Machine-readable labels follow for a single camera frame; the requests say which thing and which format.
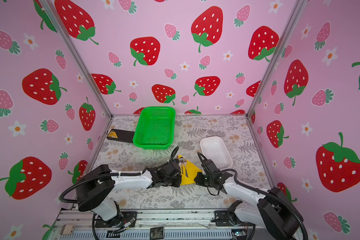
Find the yellow paper napkin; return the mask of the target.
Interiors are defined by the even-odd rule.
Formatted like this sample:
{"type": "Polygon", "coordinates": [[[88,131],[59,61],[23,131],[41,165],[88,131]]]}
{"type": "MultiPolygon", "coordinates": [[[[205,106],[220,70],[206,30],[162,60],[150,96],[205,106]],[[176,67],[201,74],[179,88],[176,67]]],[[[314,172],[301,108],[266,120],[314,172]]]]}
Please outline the yellow paper napkin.
{"type": "Polygon", "coordinates": [[[178,159],[181,168],[181,186],[195,184],[195,178],[198,173],[203,173],[202,170],[182,155],[178,155],[178,159]]]}

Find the green plastic basket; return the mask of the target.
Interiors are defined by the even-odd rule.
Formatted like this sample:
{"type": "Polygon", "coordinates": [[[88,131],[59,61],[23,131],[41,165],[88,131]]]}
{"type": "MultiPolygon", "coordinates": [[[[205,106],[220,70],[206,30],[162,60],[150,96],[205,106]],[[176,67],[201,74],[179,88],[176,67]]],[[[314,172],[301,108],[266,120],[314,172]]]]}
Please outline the green plastic basket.
{"type": "Polygon", "coordinates": [[[147,107],[141,111],[133,143],[144,150],[166,150],[174,141],[176,111],[171,107],[147,107]]]}

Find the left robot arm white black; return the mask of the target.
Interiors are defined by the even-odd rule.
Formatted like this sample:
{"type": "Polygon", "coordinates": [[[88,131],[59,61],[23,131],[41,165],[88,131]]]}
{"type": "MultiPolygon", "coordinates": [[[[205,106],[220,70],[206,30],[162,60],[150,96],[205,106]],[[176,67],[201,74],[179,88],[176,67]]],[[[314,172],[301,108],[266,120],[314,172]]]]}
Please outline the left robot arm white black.
{"type": "Polygon", "coordinates": [[[180,161],[175,158],[179,147],[170,159],[159,167],[144,168],[139,172],[112,171],[100,165],[59,196],[62,203],[76,204],[80,212],[92,212],[103,221],[122,219],[119,205],[109,198],[112,191],[124,189],[178,188],[182,182],[180,161]]]}

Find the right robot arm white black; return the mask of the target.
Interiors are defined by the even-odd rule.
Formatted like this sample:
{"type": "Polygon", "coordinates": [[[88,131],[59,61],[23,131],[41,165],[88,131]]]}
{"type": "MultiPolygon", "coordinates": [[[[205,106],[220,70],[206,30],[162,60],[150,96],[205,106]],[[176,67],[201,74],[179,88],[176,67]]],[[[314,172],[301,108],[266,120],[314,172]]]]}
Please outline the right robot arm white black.
{"type": "Polygon", "coordinates": [[[276,240],[294,240],[298,230],[302,238],[307,240],[308,232],[304,218],[284,193],[273,187],[261,190],[238,180],[238,172],[234,169],[219,170],[211,159],[198,152],[203,173],[198,173],[195,182],[199,186],[215,189],[258,208],[265,228],[276,240]]]}

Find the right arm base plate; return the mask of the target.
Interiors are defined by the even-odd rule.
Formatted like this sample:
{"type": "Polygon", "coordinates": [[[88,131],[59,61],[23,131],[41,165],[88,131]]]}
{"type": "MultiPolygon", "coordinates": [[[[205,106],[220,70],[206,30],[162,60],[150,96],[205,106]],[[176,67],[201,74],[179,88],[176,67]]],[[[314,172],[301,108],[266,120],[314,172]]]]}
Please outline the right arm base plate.
{"type": "Polygon", "coordinates": [[[211,223],[214,223],[217,227],[239,227],[245,225],[233,212],[227,210],[215,211],[211,223]]]}

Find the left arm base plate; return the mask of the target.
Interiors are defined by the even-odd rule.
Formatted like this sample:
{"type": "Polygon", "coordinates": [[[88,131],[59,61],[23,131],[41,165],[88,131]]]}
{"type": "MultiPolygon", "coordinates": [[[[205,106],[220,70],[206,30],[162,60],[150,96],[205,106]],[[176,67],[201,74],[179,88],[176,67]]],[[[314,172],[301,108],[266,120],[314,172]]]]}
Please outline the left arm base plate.
{"type": "Polygon", "coordinates": [[[123,211],[111,220],[104,221],[98,217],[95,222],[96,228],[133,228],[136,223],[138,212],[123,211]]]}

